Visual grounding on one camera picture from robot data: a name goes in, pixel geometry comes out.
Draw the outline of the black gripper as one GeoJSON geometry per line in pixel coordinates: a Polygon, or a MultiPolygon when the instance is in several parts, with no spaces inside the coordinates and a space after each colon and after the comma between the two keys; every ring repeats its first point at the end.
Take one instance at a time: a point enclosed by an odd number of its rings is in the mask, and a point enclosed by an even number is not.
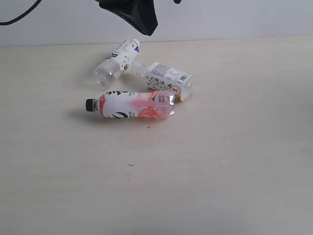
{"type": "Polygon", "coordinates": [[[113,12],[137,31],[151,36],[158,26],[153,0],[98,0],[99,6],[113,12]]]}

